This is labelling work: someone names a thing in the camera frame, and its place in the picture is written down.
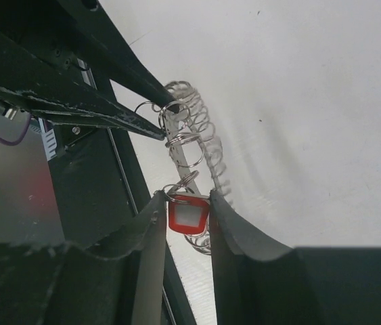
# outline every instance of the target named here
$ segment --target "white surface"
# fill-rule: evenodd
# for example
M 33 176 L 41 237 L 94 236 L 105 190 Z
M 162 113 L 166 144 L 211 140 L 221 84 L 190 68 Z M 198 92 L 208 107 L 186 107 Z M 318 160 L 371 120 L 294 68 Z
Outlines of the white surface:
M 102 3 L 153 75 L 200 90 L 241 215 L 289 245 L 381 245 L 381 0 Z M 132 139 L 152 192 L 177 181 L 161 143 Z M 209 259 L 169 244 L 213 324 Z

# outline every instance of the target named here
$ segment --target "red and white tag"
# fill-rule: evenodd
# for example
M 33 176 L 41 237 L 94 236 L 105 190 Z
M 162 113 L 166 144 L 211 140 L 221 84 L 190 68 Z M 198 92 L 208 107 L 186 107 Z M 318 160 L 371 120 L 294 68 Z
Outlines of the red and white tag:
M 186 201 L 186 203 L 168 201 L 169 227 L 175 232 L 186 235 L 204 232 L 210 214 L 208 197 L 188 193 L 173 193 L 169 196 L 175 200 Z

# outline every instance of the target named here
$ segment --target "metal spring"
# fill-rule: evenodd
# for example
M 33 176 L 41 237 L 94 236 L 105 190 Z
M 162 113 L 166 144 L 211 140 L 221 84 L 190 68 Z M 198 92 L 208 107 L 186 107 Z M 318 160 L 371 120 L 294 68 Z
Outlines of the metal spring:
M 174 144 L 185 145 L 192 142 L 197 142 L 202 155 L 200 159 L 190 165 L 180 165 L 176 162 L 178 167 L 194 168 L 198 166 L 205 158 L 206 165 L 210 170 L 211 179 L 214 182 L 216 190 L 224 197 L 231 193 L 229 180 L 221 182 L 219 179 L 226 171 L 226 164 L 223 162 L 223 147 L 219 136 L 216 135 L 216 127 L 210 120 L 208 108 L 202 100 L 197 89 L 193 88 L 186 81 L 172 81 L 168 83 L 165 88 L 176 99 L 163 108 L 157 108 L 152 102 L 144 102 L 136 107 L 135 112 L 145 104 L 151 104 L 152 110 L 158 113 L 158 124 L 161 128 L 165 129 L 164 119 L 166 118 L 166 110 L 172 105 L 178 104 L 180 111 L 177 116 L 182 116 L 183 111 L 186 111 L 184 118 L 181 118 L 183 125 L 178 129 L 172 139 L 165 143 L 169 149 L 169 154 L 173 157 L 172 148 Z M 188 185 L 199 175 L 198 171 L 192 171 L 184 176 L 177 184 L 169 184 L 163 188 L 171 187 L 168 193 L 176 192 L 184 188 L 189 191 Z M 209 224 L 205 227 L 205 231 L 198 235 L 184 235 L 185 239 L 193 246 L 198 252 L 209 255 L 210 248 L 210 232 Z

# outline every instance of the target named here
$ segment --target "red frame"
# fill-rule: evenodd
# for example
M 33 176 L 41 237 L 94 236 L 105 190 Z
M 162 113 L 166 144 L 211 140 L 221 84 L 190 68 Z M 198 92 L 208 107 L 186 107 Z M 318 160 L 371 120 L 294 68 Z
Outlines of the red frame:
M 179 232 L 186 235 L 197 235 L 201 234 L 205 230 L 206 220 L 210 214 L 210 203 L 204 198 L 197 198 L 192 196 L 172 194 L 174 199 L 188 201 L 189 205 L 194 207 L 202 207 L 201 218 L 197 227 L 192 227 L 190 225 L 179 225 L 175 222 L 175 207 L 179 204 L 178 202 L 169 201 L 168 210 L 169 210 L 169 227 L 174 232 Z

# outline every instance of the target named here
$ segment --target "screw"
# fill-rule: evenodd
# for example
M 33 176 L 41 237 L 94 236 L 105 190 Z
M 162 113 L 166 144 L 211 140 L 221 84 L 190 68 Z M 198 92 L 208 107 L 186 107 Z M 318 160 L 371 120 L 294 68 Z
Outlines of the screw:
M 73 127 L 71 130 L 75 135 L 78 135 L 81 132 L 80 127 Z

